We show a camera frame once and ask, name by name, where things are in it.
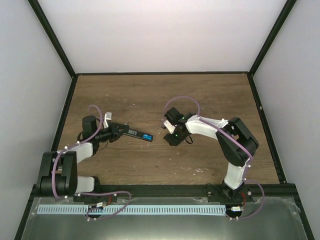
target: perforated metal strip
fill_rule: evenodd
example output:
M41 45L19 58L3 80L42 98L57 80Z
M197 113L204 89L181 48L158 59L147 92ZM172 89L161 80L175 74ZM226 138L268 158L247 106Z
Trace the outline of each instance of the perforated metal strip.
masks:
M94 209L90 214L110 215L122 208L123 205L109 205L101 209ZM51 205L40 204L37 214L83 215L89 205ZM225 205L129 205L120 215L209 215L224 216Z

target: white wall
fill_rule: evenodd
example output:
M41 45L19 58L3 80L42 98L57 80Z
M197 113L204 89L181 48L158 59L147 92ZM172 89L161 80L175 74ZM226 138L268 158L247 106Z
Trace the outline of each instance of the white wall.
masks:
M28 1L0 2L0 238L11 240L71 78Z
M255 74L290 183L320 239L320 1L297 1Z
M286 0L39 0L76 73L249 71Z

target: brown wood surface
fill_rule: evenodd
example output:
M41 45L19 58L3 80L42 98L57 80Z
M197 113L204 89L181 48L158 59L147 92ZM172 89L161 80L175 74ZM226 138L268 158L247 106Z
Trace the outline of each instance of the brown wood surface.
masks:
M122 136L79 163L79 175L98 176L102 184L220 184L228 162L218 141L193 135L194 144L174 147L163 139L167 134L161 128L164 106L182 95L199 102L203 117L241 118L260 144L247 178L279 183L245 74L79 76L59 149L76 142L82 118L95 104L103 113L112 112L113 122L153 134L154 139ZM182 113L197 111L188 99L170 106Z

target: wooden tabletop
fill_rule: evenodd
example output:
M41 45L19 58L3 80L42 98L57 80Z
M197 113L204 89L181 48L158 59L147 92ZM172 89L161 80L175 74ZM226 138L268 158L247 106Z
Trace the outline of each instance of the wooden tabletop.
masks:
M59 149L77 141L88 106L112 112L112 121L153 134L153 142L122 136L78 164L80 176L98 176L102 184L220 184L227 172L218 141L192 135L194 143L169 146L161 128L166 103L190 96L200 114L212 119L239 117L257 138L259 148L247 178L279 183L266 136L245 74L79 76ZM181 113L197 112L188 99L174 101Z

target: blue label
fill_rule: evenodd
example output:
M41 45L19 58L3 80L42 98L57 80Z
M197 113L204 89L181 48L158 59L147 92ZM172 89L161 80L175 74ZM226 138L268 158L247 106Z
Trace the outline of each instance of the blue label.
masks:
M152 136L151 136L151 135L143 134L142 137L143 137L144 139L152 140Z

